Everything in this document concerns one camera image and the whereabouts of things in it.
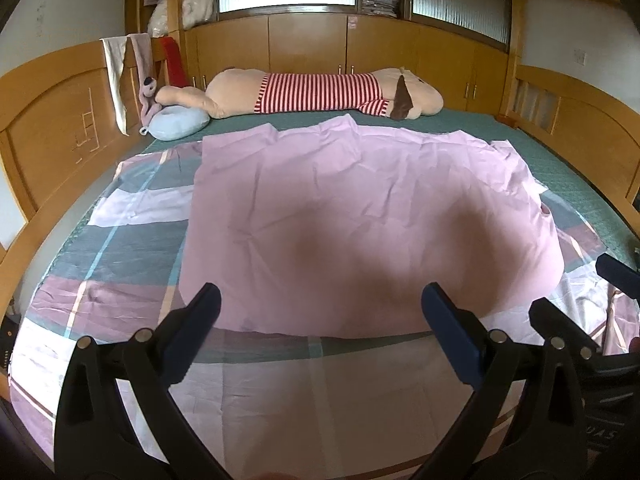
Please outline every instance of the silver bolt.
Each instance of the silver bolt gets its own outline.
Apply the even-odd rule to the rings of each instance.
[[[504,343],[505,341],[507,341],[509,337],[506,335],[505,332],[503,332],[502,330],[491,330],[491,332],[489,332],[489,339],[491,339],[491,341],[493,341],[494,343]]]
[[[91,344],[91,338],[87,335],[83,335],[80,339],[78,339],[76,346],[78,346],[79,349],[84,350],[90,344]]]
[[[151,339],[153,331],[150,328],[141,328],[134,335],[134,339],[139,343],[146,343]]]
[[[558,336],[552,337],[551,346],[556,350],[562,350],[564,348],[564,340]]]

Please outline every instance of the green mattress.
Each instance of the green mattress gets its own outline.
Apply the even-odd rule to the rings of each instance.
[[[200,140],[208,135],[246,130],[263,123],[271,123],[279,130],[311,126],[344,113],[344,111],[296,112],[247,115],[214,120],[197,134],[184,139],[173,142],[155,140],[145,150],[145,153],[165,150],[182,142]],[[421,116],[413,121],[392,121],[387,118],[373,117],[355,111],[349,111],[349,113],[358,124],[396,126],[431,134],[464,130],[466,133],[487,142],[491,140],[508,140],[527,162],[531,173],[551,191],[573,205],[589,221],[615,257],[628,265],[633,265],[633,251],[638,244],[638,239],[622,218],[587,181],[523,131],[514,130],[504,124],[500,124],[489,115],[455,110],[443,110],[435,116]]]

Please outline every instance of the red cloth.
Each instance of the red cloth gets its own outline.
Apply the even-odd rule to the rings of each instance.
[[[254,113],[355,109],[384,116],[388,104],[371,74],[266,74]]]
[[[178,44],[175,43],[174,38],[171,36],[165,36],[160,38],[160,44],[164,48],[164,55],[166,56],[166,68],[169,73],[169,85],[184,88],[189,86],[187,82],[187,76],[182,68],[182,59],[180,58],[180,49]]]

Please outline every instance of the wall outlet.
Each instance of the wall outlet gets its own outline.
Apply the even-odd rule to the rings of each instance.
[[[585,66],[587,64],[587,53],[581,48],[574,49],[574,61],[578,65]]]

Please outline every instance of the striped shirt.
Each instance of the striped shirt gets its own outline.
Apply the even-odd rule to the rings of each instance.
[[[388,104],[371,74],[265,74],[254,113],[355,109],[383,116]]]

